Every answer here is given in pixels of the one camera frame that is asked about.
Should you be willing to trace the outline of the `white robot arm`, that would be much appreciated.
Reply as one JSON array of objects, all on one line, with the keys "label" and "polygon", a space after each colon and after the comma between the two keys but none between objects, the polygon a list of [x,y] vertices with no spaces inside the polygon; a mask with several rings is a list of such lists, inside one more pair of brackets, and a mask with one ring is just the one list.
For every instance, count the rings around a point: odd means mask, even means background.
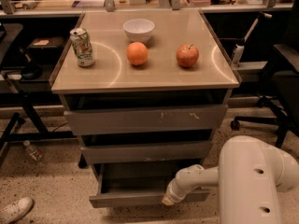
[{"label": "white robot arm", "polygon": [[219,188],[220,224],[283,224],[279,192],[299,185],[299,163],[289,153],[239,135],[222,147],[219,164],[179,170],[162,203],[173,205],[199,187]]}]

